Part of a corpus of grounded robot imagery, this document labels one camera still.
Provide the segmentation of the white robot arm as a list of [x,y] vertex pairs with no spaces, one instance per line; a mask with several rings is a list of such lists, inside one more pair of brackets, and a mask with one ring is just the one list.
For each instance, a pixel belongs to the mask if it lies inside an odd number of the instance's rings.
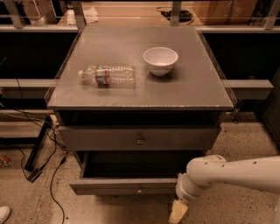
[[280,157],[259,157],[228,162],[221,155],[196,157],[178,174],[177,199],[173,201],[170,224],[179,224],[188,204],[215,183],[225,183],[280,195]]

